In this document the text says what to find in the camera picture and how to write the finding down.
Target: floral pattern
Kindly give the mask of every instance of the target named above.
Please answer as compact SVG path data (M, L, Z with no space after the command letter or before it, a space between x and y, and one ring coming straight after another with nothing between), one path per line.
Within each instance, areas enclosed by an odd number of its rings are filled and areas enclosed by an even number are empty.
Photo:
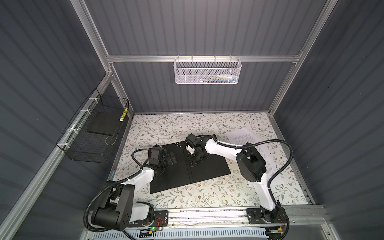
M216 134L219 140L228 142L226 132L243 127L250 127L262 140L276 138L267 113L135 115L114 179L122 179L137 171L131 153L138 148L183 141L190 133ZM279 169L287 160L282 147L279 143L270 143L268 149ZM138 152L135 156L143 162L147 152ZM138 191L137 198L152 203L157 209L259 205L256 191L241 176L237 163L230 159L226 161L231 171L229 175L154 194L149 193L147 184ZM290 166L281 177L284 184L271 187L275 199L283 205L308 204Z

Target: striped gray wall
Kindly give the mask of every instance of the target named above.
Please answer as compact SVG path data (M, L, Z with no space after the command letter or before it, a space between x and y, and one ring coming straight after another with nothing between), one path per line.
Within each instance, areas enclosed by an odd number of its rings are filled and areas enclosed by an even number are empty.
M299 53L325 0L86 4L110 55ZM243 63L234 85L174 82L168 63L115 63L135 112L268 110L290 63Z
M268 110L292 63L243 63L238 84L176 84L173 63L114 63L135 112Z
M69 1L0 1L0 39L2 222L105 72ZM65 159L15 239L52 239L42 235L48 228L78 234L75 213L106 168Z
M382 239L384 1L339 1L275 118L345 240Z

